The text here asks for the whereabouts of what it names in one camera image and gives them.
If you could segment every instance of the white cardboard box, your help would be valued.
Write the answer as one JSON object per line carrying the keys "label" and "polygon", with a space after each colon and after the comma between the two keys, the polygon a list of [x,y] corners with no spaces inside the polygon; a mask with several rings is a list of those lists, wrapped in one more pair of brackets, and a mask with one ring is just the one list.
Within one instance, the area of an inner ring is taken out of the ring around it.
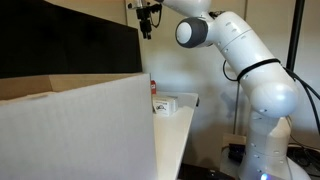
{"label": "white cardboard box", "polygon": [[157,179],[148,74],[0,79],[1,180]]}

